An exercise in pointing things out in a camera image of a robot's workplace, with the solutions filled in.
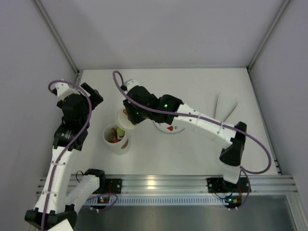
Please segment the white container lid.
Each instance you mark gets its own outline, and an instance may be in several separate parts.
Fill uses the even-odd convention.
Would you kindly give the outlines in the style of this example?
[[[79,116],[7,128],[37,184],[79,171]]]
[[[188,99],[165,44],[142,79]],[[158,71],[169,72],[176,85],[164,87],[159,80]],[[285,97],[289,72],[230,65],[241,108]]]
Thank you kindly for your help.
[[[136,128],[136,126],[128,119],[128,113],[124,107],[118,110],[116,114],[116,123],[124,131],[131,131]]]

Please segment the brown chicken drumstick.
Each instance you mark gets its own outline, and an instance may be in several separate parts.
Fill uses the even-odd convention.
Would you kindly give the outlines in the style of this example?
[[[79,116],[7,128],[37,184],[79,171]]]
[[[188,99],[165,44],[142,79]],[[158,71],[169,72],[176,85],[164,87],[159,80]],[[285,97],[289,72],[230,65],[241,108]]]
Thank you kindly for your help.
[[[112,132],[112,140],[117,140],[117,132],[116,132],[116,129],[111,128],[111,132]]]

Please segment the metal tongs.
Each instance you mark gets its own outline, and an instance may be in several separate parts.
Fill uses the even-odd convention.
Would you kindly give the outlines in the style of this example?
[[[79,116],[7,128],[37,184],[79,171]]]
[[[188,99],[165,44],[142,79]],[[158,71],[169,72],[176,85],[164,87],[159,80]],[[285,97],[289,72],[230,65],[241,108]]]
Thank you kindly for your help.
[[[218,119],[218,108],[219,108],[219,96],[220,96],[220,92],[218,91],[217,94],[216,94],[216,98],[215,98],[215,103],[214,103],[214,110],[213,110],[213,117],[215,119]],[[222,122],[225,122],[231,115],[232,113],[234,112],[234,110],[236,109],[236,107],[238,106],[238,101],[236,101],[231,109],[227,112],[227,114],[224,116],[223,119],[219,119],[220,121]]]

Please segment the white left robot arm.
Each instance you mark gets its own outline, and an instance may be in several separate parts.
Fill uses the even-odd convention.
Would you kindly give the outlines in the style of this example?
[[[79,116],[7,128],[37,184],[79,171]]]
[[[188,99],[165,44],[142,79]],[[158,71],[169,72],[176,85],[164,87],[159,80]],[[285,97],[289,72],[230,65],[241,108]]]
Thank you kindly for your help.
[[[103,102],[99,92],[87,83],[76,86],[65,80],[51,82],[50,92],[60,100],[57,106],[63,117],[54,134],[50,169],[40,197],[33,209],[26,211],[25,221],[41,231],[47,231],[63,220],[73,227],[83,204],[94,193],[106,187],[103,170],[88,169],[81,182],[67,193],[77,154],[88,135],[91,113]]]

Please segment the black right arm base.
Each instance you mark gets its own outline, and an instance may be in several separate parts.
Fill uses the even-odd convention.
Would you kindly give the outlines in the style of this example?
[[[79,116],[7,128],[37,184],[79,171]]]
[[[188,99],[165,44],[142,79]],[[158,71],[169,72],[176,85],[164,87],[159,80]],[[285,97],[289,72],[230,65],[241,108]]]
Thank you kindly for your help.
[[[207,188],[209,193],[242,193],[251,192],[247,178],[240,177],[236,184],[225,181],[223,177],[207,178]]]

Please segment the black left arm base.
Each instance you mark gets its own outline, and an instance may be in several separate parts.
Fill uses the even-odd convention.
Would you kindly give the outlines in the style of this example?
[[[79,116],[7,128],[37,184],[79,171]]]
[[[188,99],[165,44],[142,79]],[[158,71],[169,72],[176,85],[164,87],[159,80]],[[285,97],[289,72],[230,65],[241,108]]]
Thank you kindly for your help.
[[[121,194],[122,191],[122,179],[106,179],[103,185],[102,193],[115,193]]]

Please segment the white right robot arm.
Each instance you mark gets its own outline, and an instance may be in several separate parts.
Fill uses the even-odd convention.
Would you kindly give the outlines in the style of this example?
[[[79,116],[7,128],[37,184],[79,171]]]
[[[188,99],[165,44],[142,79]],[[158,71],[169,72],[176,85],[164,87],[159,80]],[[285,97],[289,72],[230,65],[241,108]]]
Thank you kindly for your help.
[[[118,120],[123,129],[128,130],[149,119],[157,125],[188,129],[206,137],[221,147],[219,160],[223,166],[223,179],[230,184],[238,183],[246,141],[245,123],[238,122],[227,128],[222,122],[194,110],[181,99],[168,94],[157,98],[134,81],[123,84],[120,89],[126,97],[123,101],[125,117]]]

